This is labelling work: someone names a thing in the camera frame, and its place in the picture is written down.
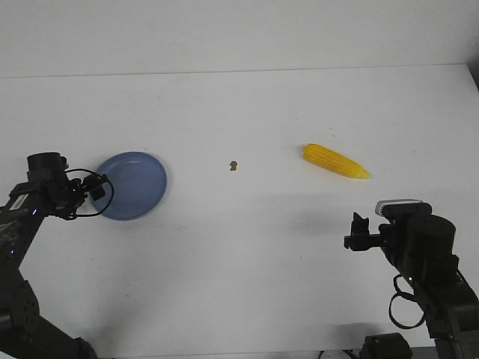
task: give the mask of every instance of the black cable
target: black cable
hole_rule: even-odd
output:
[[[354,354],[352,350],[343,350],[343,353],[346,353],[346,355],[348,357],[350,357],[351,359],[359,359],[359,356]]]
[[[98,174],[97,172],[93,172],[93,171],[90,171],[90,170],[85,170],[84,168],[76,168],[74,170],[68,170],[68,171],[65,171],[65,173],[68,174],[69,172],[78,172],[78,171],[87,172],[89,174],[93,174],[94,176],[97,176],[98,178],[103,178],[103,176],[101,174]],[[113,196],[115,195],[115,188],[113,187],[113,184],[108,179],[108,177],[107,177],[106,183],[108,183],[110,185],[110,189],[112,190],[112,193],[110,194],[110,199],[109,199],[108,203],[105,205],[105,207],[101,211],[99,211],[97,213],[88,213],[87,215],[77,215],[76,213],[73,213],[72,215],[68,216],[65,219],[69,221],[69,220],[73,220],[77,217],[96,217],[96,216],[101,215],[102,213],[104,213],[108,209],[108,207],[110,207],[110,204],[112,204]]]
[[[414,303],[417,303],[415,297],[413,294],[411,293],[408,293],[408,292],[403,292],[400,288],[399,288],[399,285],[397,284],[397,280],[401,278],[401,274],[398,274],[396,277],[394,277],[393,279],[393,284],[394,284],[394,288],[396,289],[396,294],[394,294],[391,298],[391,301],[389,302],[389,319],[394,323],[394,325],[396,325],[398,328],[401,328],[401,329],[413,329],[413,328],[417,328],[417,327],[420,327],[421,325],[424,324],[424,322],[426,321],[426,314],[423,314],[421,319],[419,319],[419,322],[417,322],[415,325],[404,325],[404,324],[401,324],[399,323],[395,318],[394,316],[392,315],[392,302],[394,299],[396,299],[397,297],[401,297],[403,299],[406,299],[407,301],[413,301]]]

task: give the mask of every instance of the white label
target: white label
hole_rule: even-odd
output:
[[[27,199],[28,194],[21,194],[18,198],[13,202],[12,207],[10,207],[10,211],[14,211],[15,209],[20,208],[23,205],[23,202]]]

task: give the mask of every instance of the yellow corn cob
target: yellow corn cob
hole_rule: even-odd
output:
[[[306,161],[337,174],[352,178],[371,178],[369,172],[359,163],[319,144],[307,144],[302,149],[302,155]]]

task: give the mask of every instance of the plastic corn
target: plastic corn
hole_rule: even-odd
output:
[[[319,144],[307,144],[302,149],[302,155],[306,161],[337,174],[352,178],[371,178],[369,172],[359,163]]]

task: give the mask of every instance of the blue plate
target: blue plate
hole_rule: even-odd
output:
[[[119,221],[138,218],[162,199],[166,189],[166,171],[153,156],[143,152],[125,152],[111,157],[98,167],[115,187],[115,195],[104,216]],[[97,211],[105,208],[112,193],[103,185],[106,196],[92,201]]]

